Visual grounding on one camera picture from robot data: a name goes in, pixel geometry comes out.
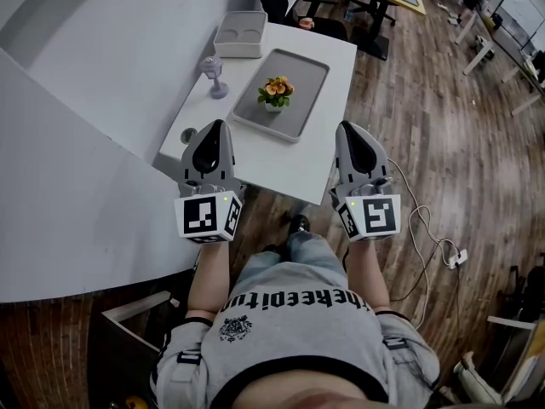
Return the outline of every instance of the white container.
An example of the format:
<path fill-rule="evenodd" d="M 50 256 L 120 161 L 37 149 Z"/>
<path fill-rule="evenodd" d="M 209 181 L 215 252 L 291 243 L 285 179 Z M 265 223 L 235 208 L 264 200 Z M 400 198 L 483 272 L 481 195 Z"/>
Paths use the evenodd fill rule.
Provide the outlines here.
<path fill-rule="evenodd" d="M 215 53 L 222 58 L 261 58 L 266 32 L 267 12 L 228 12 L 215 34 Z"/>

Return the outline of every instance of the wooden floor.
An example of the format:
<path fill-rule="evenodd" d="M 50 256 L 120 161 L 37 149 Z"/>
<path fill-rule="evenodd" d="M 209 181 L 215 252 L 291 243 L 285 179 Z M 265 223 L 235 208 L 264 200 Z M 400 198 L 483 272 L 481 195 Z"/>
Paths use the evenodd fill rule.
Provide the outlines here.
<path fill-rule="evenodd" d="M 545 251 L 545 105 L 539 101 L 517 118 L 509 115 L 530 93 L 517 78 L 500 82 L 511 69 L 501 50 L 492 62 L 463 76 L 473 52 L 467 42 L 454 44 L 458 30 L 447 23 L 436 1 L 452 5 L 424 0 L 427 17 L 388 10 L 397 19 L 395 27 L 385 22 L 381 31 L 390 38 L 390 57 L 383 62 L 358 52 L 345 119 L 367 129 L 401 165 L 420 203 L 433 212 L 433 232 L 468 250 L 460 282 L 459 340 L 456 274 L 444 267 L 439 254 L 428 268 L 431 296 L 421 332 L 446 372 L 460 351 L 485 349 L 485 317 L 495 311 L 496 292 L 506 287 L 509 267 L 520 265 L 525 273 Z M 336 7 L 322 14 L 341 20 L 343 12 Z M 369 21 L 365 14 L 355 20 Z M 482 23 L 473 30 L 487 35 Z M 392 174 L 405 219 L 413 204 L 397 171 Z M 248 191 L 232 243 L 234 275 L 251 254 L 285 239 L 284 214 L 292 204 L 267 191 Z M 312 230 L 342 256 L 347 241 L 329 196 L 307 214 Z M 421 225 L 415 222 L 414 227 L 427 258 L 433 243 Z M 405 224 L 401 234 L 376 245 L 392 298 L 403 296 L 421 271 L 409 229 Z M 0 306 L 0 357 L 21 407 L 86 407 L 91 309 L 100 312 L 144 297 L 154 286 Z M 418 321 L 424 295 L 421 281 L 394 308 Z"/>

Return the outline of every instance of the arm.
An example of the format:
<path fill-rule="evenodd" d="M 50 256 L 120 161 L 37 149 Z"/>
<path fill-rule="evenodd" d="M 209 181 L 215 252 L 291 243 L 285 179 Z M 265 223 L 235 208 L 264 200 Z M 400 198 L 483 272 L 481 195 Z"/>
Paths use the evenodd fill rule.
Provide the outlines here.
<path fill-rule="evenodd" d="M 347 274 L 348 289 L 362 297 L 375 312 L 390 310 L 390 296 L 378 266 L 373 241 L 349 245 Z"/>
<path fill-rule="evenodd" d="M 186 318 L 214 321 L 229 298 L 229 244 L 203 245 L 187 299 Z"/>

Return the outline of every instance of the small plant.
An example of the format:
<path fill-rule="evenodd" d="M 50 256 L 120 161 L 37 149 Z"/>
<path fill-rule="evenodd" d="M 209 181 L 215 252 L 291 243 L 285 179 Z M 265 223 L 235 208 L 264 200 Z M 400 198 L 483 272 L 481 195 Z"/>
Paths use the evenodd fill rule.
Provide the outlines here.
<path fill-rule="evenodd" d="M 279 78 L 268 78 L 263 88 L 259 88 L 259 97 L 257 101 L 270 103 L 274 107 L 284 107 L 290 105 L 290 95 L 293 94 L 294 87 L 285 76 Z"/>

